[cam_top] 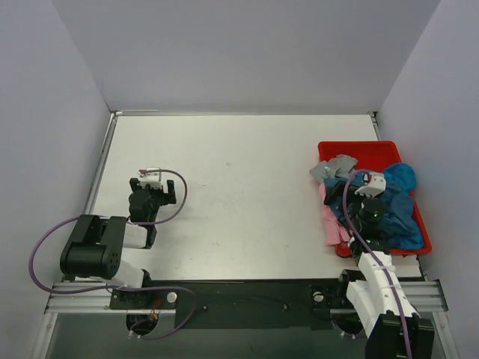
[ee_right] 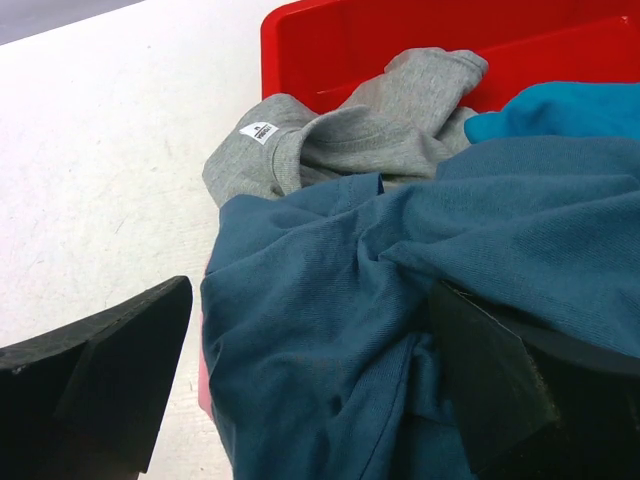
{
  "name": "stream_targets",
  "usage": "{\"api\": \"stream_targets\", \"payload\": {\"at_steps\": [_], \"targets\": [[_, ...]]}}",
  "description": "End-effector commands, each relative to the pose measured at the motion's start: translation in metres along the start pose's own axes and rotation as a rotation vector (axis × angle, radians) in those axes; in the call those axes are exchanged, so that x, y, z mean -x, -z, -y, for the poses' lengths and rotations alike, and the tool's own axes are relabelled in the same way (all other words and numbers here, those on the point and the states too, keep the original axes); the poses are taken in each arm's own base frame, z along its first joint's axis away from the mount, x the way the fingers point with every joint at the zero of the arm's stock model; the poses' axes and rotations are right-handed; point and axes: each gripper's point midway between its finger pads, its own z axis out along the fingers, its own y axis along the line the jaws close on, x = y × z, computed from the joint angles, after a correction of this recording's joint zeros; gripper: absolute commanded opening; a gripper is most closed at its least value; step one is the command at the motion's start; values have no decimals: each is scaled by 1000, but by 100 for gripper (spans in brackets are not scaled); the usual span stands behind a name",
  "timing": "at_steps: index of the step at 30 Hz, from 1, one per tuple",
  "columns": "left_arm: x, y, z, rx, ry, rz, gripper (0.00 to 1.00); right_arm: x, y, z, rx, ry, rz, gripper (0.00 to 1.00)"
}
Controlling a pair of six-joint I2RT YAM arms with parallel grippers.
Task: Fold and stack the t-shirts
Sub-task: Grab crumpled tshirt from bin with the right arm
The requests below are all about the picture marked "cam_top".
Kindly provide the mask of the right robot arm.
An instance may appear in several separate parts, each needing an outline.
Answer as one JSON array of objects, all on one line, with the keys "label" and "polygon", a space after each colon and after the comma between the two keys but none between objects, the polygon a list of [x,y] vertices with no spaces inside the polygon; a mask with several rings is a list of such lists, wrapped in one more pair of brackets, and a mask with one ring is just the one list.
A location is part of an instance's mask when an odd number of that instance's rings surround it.
[{"label": "right robot arm", "polygon": [[385,179],[365,174],[354,185],[352,179],[329,178],[323,188],[323,205],[349,234],[347,246],[358,267],[343,272],[334,297],[355,309],[367,337],[366,358],[431,358],[434,326],[406,297],[384,237]]}]

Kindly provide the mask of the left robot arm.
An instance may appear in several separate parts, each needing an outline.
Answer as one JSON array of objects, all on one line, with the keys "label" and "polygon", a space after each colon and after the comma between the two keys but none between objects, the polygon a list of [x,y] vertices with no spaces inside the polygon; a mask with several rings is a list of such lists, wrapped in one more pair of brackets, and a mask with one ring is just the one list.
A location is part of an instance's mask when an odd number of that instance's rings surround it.
[{"label": "left robot arm", "polygon": [[129,184],[129,216],[81,215],[61,253],[60,269],[67,276],[129,288],[127,299],[145,308],[154,297],[153,288],[147,285],[149,274],[123,260],[123,249],[150,249],[156,240],[154,222],[159,209],[175,204],[177,198],[174,181],[163,185],[160,175],[132,178]]}]

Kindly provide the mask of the dark blue t shirt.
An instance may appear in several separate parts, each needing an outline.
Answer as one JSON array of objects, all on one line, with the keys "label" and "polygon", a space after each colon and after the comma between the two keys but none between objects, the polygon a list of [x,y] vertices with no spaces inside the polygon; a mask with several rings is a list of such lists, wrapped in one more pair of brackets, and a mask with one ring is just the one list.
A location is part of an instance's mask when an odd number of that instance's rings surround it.
[{"label": "dark blue t shirt", "polygon": [[[385,239],[390,248],[404,250],[419,250],[424,247],[424,239],[419,226],[412,218],[414,211],[414,199],[409,195],[416,186],[415,177],[412,179],[398,179],[391,174],[384,174],[386,188],[381,196],[381,200],[387,207],[381,222]],[[346,182],[345,178],[326,178],[320,185],[320,196],[323,204],[326,200],[326,189],[332,187],[338,182]],[[327,205],[332,212],[333,223],[340,223],[342,230],[348,230],[347,222],[342,210],[342,192],[339,196],[334,196],[332,204]]]}]

